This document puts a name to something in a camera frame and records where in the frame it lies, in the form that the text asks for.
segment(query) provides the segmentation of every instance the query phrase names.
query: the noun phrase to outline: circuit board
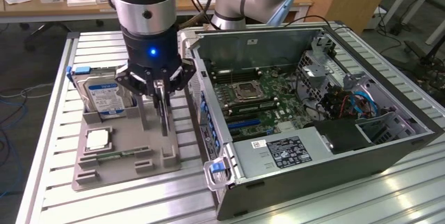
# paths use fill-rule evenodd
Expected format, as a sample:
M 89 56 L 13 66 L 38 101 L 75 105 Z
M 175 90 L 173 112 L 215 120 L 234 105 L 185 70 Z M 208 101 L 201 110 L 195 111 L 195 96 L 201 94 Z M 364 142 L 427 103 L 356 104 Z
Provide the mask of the circuit board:
M 303 103 L 296 98 L 288 73 L 278 72 L 274 69 L 258 70 L 258 72 L 260 76 L 256 80 L 213 84 L 228 128 L 236 119 L 239 120 L 235 121 L 235 124 L 242 124 L 243 120 L 248 122 L 248 119 L 255 119 L 251 126 L 230 128 L 234 141 L 302 129 L 307 123 L 312 122 L 303 108 Z M 271 100 L 275 103 L 268 110 L 254 110 L 251 113 L 247 111 L 244 114 L 238 113 L 236 117 L 232 117 L 231 112 L 224 110 L 242 103 L 248 104 L 250 102 L 250 105 L 252 105 L 255 100 L 262 101 L 264 98 L 272 98 Z

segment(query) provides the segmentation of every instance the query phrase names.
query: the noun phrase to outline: cable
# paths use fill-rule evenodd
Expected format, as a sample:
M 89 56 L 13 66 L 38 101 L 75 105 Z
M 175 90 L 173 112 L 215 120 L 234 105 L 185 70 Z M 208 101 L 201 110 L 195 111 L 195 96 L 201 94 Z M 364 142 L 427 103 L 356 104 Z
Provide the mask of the cable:
M 320 18 L 320 19 L 324 21 L 324 23 L 327 24 L 328 28 L 331 28 L 331 25 L 328 24 L 326 18 L 324 18 L 324 17 L 320 17 L 320 16 L 318 16 L 318 15 L 310 15 L 310 16 L 300 17 L 300 18 L 295 19 L 294 21 L 291 21 L 288 24 L 286 24 L 284 27 L 287 27 L 288 25 L 291 25 L 291 24 L 292 24 L 294 22 L 296 22 L 298 20 L 304 19 L 304 18 L 308 18 L 308 17 L 316 17 L 316 18 Z
M 406 24 L 402 23 L 402 21 L 403 21 L 403 18 L 405 18 L 405 15 L 406 15 L 409 9 L 411 8 L 411 6 L 413 6 L 413 4 L 414 4 L 415 2 L 417 2 L 417 0 L 414 0 L 414 1 L 409 4 L 409 6 L 406 7 L 406 10 L 405 10 L 405 12 L 403 12 L 403 14 L 401 15 L 399 20 L 398 20 L 398 23 L 399 23 L 399 25 L 402 26 L 402 29 L 403 29 L 405 31 L 407 31 L 407 32 L 410 32 L 411 29 L 410 29 L 410 27 L 409 27 Z
M 203 18 L 204 14 L 207 13 L 207 10 L 209 8 L 211 0 L 207 0 L 205 7 L 203 8 L 203 11 L 195 15 L 187 22 L 181 23 L 177 27 L 179 30 L 191 27 L 200 18 Z
M 397 48 L 397 47 L 402 46 L 402 42 L 401 42 L 397 38 L 393 38 L 391 36 L 387 35 L 386 25 L 385 25 L 385 21 L 383 21 L 383 17 L 382 17 L 382 12 L 381 12 L 381 5 L 378 5 L 378 14 L 379 14 L 379 17 L 381 17 L 381 21 L 379 21 L 379 23 L 378 23 L 378 27 L 379 27 L 379 29 L 375 30 L 375 32 L 377 32 L 379 35 L 382 35 L 382 36 L 385 36 L 385 37 L 387 37 L 387 38 L 390 38 L 390 39 L 393 39 L 393 40 L 397 41 L 397 45 L 394 45 L 394 46 L 391 46 L 391 47 L 387 47 L 386 49 L 383 49 L 382 51 L 379 51 L 379 54 L 382 55 L 385 51 L 390 50 L 391 48 Z
M 193 6 L 195 6 L 196 11 L 200 13 L 200 11 L 203 10 L 203 7 L 201 7 L 201 4 L 200 4 L 199 0 L 196 0 L 196 2 L 195 2 L 195 0 L 191 0 L 191 1 L 192 1 L 192 4 L 193 4 Z M 211 19 L 209 19 L 207 13 L 204 13 L 203 16 L 204 16 L 204 18 L 205 18 L 208 24 L 213 27 L 213 29 L 215 29 L 215 30 L 220 30 L 220 28 L 219 28 L 219 27 L 211 22 Z
M 9 142 L 9 139 L 8 139 L 6 133 L 4 132 L 2 129 L 0 129 L 0 132 L 1 132 L 2 136 L 4 136 L 4 138 L 1 138 L 1 139 L 5 140 L 5 142 L 6 142 L 6 144 L 8 144 L 9 148 L 10 148 L 10 151 L 12 151 L 12 154 L 13 154 L 13 158 L 14 158 L 14 161 L 16 161 L 16 165 L 17 165 L 17 169 L 18 169 L 18 171 L 17 171 L 17 177 L 16 177 L 14 183 L 13 183 L 13 185 L 9 187 L 9 189 L 5 190 L 5 191 L 2 192 L 2 194 L 0 195 L 0 199 L 1 199 L 2 196 L 5 196 L 5 195 L 8 194 L 8 192 L 9 192 L 9 191 L 17 186 L 17 184 L 18 184 L 20 181 L 21 181 L 21 178 L 22 178 L 22 166 L 21 166 L 21 162 L 20 162 L 20 159 L 18 159 L 18 154 L 17 154 L 17 152 L 16 152 L 16 149 L 14 149 L 13 144 Z
M 6 104 L 6 105 L 12 105 L 12 106 L 18 106 L 18 109 L 21 108 L 22 109 L 22 111 L 21 111 L 21 115 L 18 116 L 18 118 L 14 120 L 14 121 L 12 121 L 12 123 L 9 123 L 8 125 L 5 125 L 5 126 L 2 126 L 1 127 L 1 129 L 9 129 L 24 117 L 25 117 L 25 115 L 26 115 L 26 113 L 28 113 L 28 108 L 26 108 L 26 106 L 24 105 L 24 104 L 18 104 L 18 103 L 9 103 L 9 102 L 5 102 L 5 101 L 2 101 L 2 100 L 0 100 L 0 103 L 4 103 L 4 104 Z
M 1 95 L 0 94 L 0 97 L 2 97 L 2 98 L 13 98 L 13 97 L 21 96 L 24 98 L 24 93 L 29 92 L 30 90 L 34 90 L 34 89 L 38 89 L 38 88 L 42 88 L 42 87 L 46 87 L 46 86 L 53 86 L 53 85 L 54 85 L 53 83 L 38 84 L 38 85 L 36 85 L 33 87 L 28 87 L 24 90 L 21 90 L 21 92 L 18 94 L 14 94 L 14 95 Z M 44 95 L 36 95 L 36 96 L 28 96 L 26 95 L 26 98 L 41 98 L 41 97 L 49 96 L 50 94 L 52 93 L 48 93 L 48 94 L 44 94 Z
M 1 34 L 2 32 L 5 32 L 8 28 L 9 28 L 9 24 L 6 23 L 5 28 L 4 28 L 2 30 L 0 30 L 0 34 Z
M 10 147 L 9 147 L 9 145 L 8 145 L 8 143 L 5 142 L 5 143 L 2 143 L 2 140 L 0 139 L 0 143 L 4 145 L 4 146 L 6 146 L 8 147 L 8 149 L 6 149 L 6 155 L 5 155 L 5 159 L 1 161 L 1 163 L 0 163 L 0 167 L 6 163 L 6 161 L 8 161 L 8 159 L 9 159 L 9 155 L 10 155 Z
M 348 28 L 347 26 L 342 26 L 342 27 L 338 27 L 336 29 L 334 29 L 334 31 L 339 30 L 339 29 L 348 29 L 350 31 L 354 32 L 354 30 L 351 28 Z
M 13 91 L 13 90 L 21 90 L 21 91 L 24 91 L 22 89 L 8 89 L 8 90 L 2 90 L 1 92 L 6 92 L 6 91 Z M 21 105 L 24 106 L 25 105 L 25 103 L 26 103 L 26 100 L 28 100 L 28 94 L 26 94 L 26 92 L 25 92 L 25 97 L 24 97 L 24 100 L 22 100 L 22 102 L 21 102 Z M 5 119 L 2 119 L 1 121 L 0 121 L 0 126 L 1 126 L 1 124 L 20 111 L 20 109 L 21 109 L 21 107 L 18 107 L 16 110 L 14 110 L 14 112 L 12 112 L 12 114 L 5 118 Z

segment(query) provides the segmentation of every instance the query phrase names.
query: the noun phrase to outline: gray floor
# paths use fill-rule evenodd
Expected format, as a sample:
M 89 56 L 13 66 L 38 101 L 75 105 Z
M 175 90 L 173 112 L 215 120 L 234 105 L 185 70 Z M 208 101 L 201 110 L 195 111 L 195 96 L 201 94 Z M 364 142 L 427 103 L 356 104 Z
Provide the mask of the gray floor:
M 382 6 L 389 8 L 393 1 L 394 0 L 383 0 Z M 405 1 L 398 10 L 398 15 L 402 14 L 411 1 L 413 0 Z M 443 18 L 443 11 L 429 4 L 423 4 L 411 19 L 411 32 L 402 32 L 397 38 L 402 41 L 414 41 L 427 52 L 431 47 L 423 44 L 423 41 L 433 33 Z M 30 29 L 34 30 L 38 25 L 38 23 L 32 23 Z M 96 27 L 95 21 L 68 22 L 66 25 L 73 31 L 79 32 L 119 30 L 116 20 L 105 20 L 105 25 L 101 28 Z M 26 88 L 41 83 L 50 83 L 54 79 L 65 33 L 57 28 L 50 29 L 33 42 L 37 50 L 33 53 L 28 53 L 22 49 L 21 40 L 29 33 L 30 30 L 22 31 L 17 24 L 10 24 L 6 31 L 0 34 L 0 91 L 9 88 Z M 374 31 L 364 31 L 362 38 L 377 51 L 395 44 L 394 40 L 385 38 Z M 402 49 L 403 47 L 394 48 L 385 52 L 385 54 L 403 61 L 406 60 L 406 54 Z M 442 46 L 437 57 L 445 57 L 445 46 Z M 44 88 L 36 91 L 36 94 L 46 93 L 48 91 L 49 88 Z M 30 168 L 48 99 L 49 98 L 45 97 L 28 100 L 26 107 L 29 112 L 26 116 L 14 128 L 6 131 L 20 156 L 24 167 L 24 178 L 26 178 Z M 12 107 L 0 104 L 0 119 L 2 119 L 12 110 Z M 0 160 L 2 160 L 4 155 L 5 153 L 0 152 Z M 14 183 L 14 179 L 16 163 L 10 156 L 9 161 L 0 168 L 0 192 L 9 189 L 10 185 Z M 0 223 L 13 223 L 14 221 L 21 200 L 20 191 L 24 189 L 24 183 L 25 179 L 13 189 L 18 191 L 18 194 L 6 195 L 0 198 Z

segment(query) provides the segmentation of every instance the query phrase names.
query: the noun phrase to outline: white sticker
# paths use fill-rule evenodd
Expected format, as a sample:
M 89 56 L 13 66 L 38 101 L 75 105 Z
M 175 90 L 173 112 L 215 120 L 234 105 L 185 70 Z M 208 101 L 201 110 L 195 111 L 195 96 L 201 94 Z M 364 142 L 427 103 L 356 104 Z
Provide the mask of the white sticker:
M 101 115 L 115 115 L 124 111 L 124 102 L 117 96 L 119 86 L 116 83 L 88 86 L 96 110 Z
M 20 4 L 20 3 L 24 3 L 24 2 L 28 2 L 30 0 L 5 0 L 8 4 Z
M 259 140 L 259 141 L 254 141 L 251 142 L 251 146 L 252 148 L 259 148 L 259 147 L 266 147 L 266 140 Z
M 248 39 L 247 45 L 254 45 L 254 44 L 258 44 L 258 39 Z

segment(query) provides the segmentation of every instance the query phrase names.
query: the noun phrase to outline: black label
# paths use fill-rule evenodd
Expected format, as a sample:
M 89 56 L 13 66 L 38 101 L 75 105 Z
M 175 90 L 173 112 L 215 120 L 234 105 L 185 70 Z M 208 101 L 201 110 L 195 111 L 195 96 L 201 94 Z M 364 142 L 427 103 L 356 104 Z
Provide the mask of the black label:
M 287 168 L 312 160 L 298 136 L 267 142 L 267 147 L 279 168 Z

